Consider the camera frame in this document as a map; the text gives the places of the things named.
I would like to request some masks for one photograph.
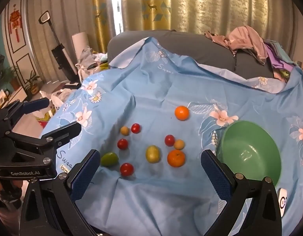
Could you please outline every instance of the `yellow curtain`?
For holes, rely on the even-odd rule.
[[[121,0],[124,30],[175,29],[226,35],[249,25],[288,52],[293,34],[291,0]]]
[[[121,0],[124,30],[170,29],[170,0]]]
[[[106,53],[110,39],[115,35],[113,13],[109,12],[111,0],[93,0],[93,19],[95,21],[98,52]]]

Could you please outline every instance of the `paper towel roll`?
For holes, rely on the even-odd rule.
[[[89,46],[87,34],[86,32],[74,34],[72,35],[72,40],[73,40],[76,57],[77,59],[79,59],[83,49],[86,46]]]

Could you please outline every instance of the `curtain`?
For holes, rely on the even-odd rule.
[[[45,82],[66,80],[58,69],[51,50],[57,46],[48,24],[40,25],[38,18],[46,10],[60,42],[66,48],[73,63],[77,62],[72,35],[86,31],[90,47],[106,53],[113,37],[113,24],[108,20],[111,0],[27,0],[27,22],[33,54],[38,63],[39,75]]]
[[[291,0],[121,0],[124,30],[175,29],[226,35],[249,25],[289,52],[294,34]]]

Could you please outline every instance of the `cordless vacuum cleaner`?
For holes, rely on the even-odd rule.
[[[53,32],[54,38],[57,41],[57,47],[55,47],[54,49],[51,50],[55,60],[57,61],[57,63],[59,64],[59,69],[61,69],[66,78],[68,78],[68,80],[70,81],[70,83],[67,83],[64,88],[67,89],[78,89],[81,87],[81,83],[79,81],[78,78],[78,74],[77,74],[77,68],[75,67],[75,65],[73,64],[73,62],[71,61],[65,47],[63,46],[62,43],[60,43],[54,28],[52,26],[51,23],[51,19],[50,19],[50,13],[49,11],[44,12],[40,18],[39,18],[39,23],[40,24],[44,24],[44,23],[48,23],[51,31]]]

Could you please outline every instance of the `green plastic bowl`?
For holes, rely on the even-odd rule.
[[[228,126],[217,150],[218,159],[233,173],[247,179],[263,180],[269,176],[274,185],[281,173],[280,154],[271,136],[250,121],[237,121]]]

